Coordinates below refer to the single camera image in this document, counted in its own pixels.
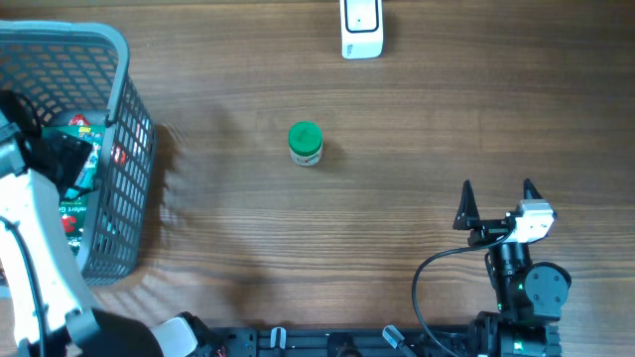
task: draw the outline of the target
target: wooden table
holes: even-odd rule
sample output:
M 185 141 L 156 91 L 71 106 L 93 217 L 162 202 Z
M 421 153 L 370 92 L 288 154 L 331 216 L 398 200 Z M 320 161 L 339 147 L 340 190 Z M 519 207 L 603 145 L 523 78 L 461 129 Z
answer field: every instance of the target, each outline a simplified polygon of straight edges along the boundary
M 567 356 L 635 348 L 635 14 L 632 2 L 387 2 L 380 59 L 339 54 L 336 2 L 24 10 L 109 23 L 158 124 L 139 268 L 94 289 L 147 323 L 414 327 L 411 279 L 451 230 L 471 179 L 500 217 L 530 177 L 558 210 L 532 247 L 573 276 Z M 312 120 L 323 161 L 289 157 Z M 435 263 L 433 323 L 495 310 L 482 253 Z M 0 351 L 13 350 L 0 301 Z

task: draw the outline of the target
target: white device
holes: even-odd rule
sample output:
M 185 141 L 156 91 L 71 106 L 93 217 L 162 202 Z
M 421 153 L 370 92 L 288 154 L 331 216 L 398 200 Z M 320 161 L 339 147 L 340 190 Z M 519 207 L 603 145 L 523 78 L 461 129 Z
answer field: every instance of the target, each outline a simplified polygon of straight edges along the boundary
M 547 236 L 554 224 L 554 209 L 545 199 L 522 199 L 516 209 L 516 227 L 507 242 L 533 243 Z
M 382 0 L 339 0 L 341 55 L 347 60 L 376 58 L 384 46 Z

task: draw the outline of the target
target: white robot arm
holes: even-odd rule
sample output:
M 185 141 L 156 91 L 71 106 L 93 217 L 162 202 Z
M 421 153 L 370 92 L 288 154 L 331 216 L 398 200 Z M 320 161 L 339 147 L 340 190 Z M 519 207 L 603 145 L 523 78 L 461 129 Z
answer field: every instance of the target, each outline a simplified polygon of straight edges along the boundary
M 101 309 L 68 247 L 59 211 L 60 191 L 74 182 L 90 145 L 60 137 L 78 147 L 76 168 L 62 168 L 33 122 L 13 108 L 11 117 L 0 110 L 0 259 L 21 355 L 65 355 L 70 343 L 86 356 L 190 355 L 200 344 L 192 330 L 197 318 L 182 314 L 148 328 Z

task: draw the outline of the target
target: wire mesh basket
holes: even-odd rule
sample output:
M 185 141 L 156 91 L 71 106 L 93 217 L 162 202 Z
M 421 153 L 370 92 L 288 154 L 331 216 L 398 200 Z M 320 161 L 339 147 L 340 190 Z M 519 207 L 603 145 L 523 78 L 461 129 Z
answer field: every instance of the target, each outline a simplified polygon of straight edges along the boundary
M 0 88 L 24 94 L 47 126 L 85 112 L 106 127 L 76 256 L 91 285 L 134 269 L 154 161 L 155 126 L 128 63 L 125 39 L 106 25 L 0 21 Z

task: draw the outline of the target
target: green lid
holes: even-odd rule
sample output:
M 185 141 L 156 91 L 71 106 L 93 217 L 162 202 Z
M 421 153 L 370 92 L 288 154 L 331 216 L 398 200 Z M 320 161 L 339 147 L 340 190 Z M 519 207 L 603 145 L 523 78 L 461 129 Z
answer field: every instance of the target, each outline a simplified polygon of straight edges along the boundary
M 289 147 L 297 155 L 311 156 L 321 147 L 321 130 L 312 122 L 296 123 L 289 131 Z

